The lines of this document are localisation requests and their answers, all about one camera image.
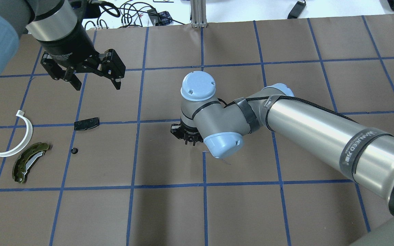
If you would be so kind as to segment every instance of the white floor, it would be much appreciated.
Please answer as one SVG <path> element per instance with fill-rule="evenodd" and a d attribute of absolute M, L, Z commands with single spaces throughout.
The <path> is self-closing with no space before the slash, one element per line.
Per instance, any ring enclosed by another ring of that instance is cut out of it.
<path fill-rule="evenodd" d="M 127 0 L 108 0 L 120 6 Z M 152 0 L 132 0 L 129 3 L 146 2 L 156 8 L 158 12 L 168 11 L 172 18 L 190 23 L 191 7 L 189 1 L 169 0 L 164 3 L 154 3 Z M 207 0 L 206 12 L 208 22 L 245 22 L 259 20 L 286 19 L 297 0 Z M 387 0 L 306 0 L 306 8 L 300 18 L 336 17 L 355 15 L 394 14 Z M 115 18 L 104 13 L 110 28 L 121 26 L 121 18 Z M 143 26 L 151 26 L 147 14 L 142 16 Z"/>

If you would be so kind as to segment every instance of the white plastic handle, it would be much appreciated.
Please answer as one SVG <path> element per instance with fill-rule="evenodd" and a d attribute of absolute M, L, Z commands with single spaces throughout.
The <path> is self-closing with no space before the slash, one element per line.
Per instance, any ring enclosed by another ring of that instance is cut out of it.
<path fill-rule="evenodd" d="M 22 149 L 25 148 L 25 146 L 28 145 L 28 142 L 31 140 L 31 136 L 33 135 L 33 125 L 27 118 L 24 117 L 24 111 L 18 110 L 16 116 L 25 121 L 25 126 L 27 126 L 27 131 L 25 132 L 25 136 L 22 139 L 22 141 L 16 147 L 12 148 L 7 152 L 0 153 L 0 157 L 9 157 L 19 153 Z"/>

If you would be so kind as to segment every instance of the robotic arm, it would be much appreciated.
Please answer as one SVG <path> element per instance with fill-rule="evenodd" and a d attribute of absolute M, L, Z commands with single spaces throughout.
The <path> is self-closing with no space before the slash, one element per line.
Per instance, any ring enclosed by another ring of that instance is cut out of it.
<path fill-rule="evenodd" d="M 113 49 L 97 52 L 81 20 L 67 0 L 0 0 L 0 74 L 16 53 L 26 27 L 44 48 L 40 62 L 53 79 L 63 79 L 79 91 L 81 82 L 75 72 L 95 73 L 110 79 L 119 90 L 124 63 Z"/>
<path fill-rule="evenodd" d="M 295 98 L 284 84 L 223 107 L 214 78 L 195 71 L 184 78 L 181 94 L 180 124 L 172 124 L 170 132 L 185 144 L 204 142 L 215 158 L 225 158 L 244 145 L 242 136 L 267 127 L 385 199 L 394 215 L 394 137 L 389 133 Z M 394 217 L 354 245 L 394 245 Z"/>

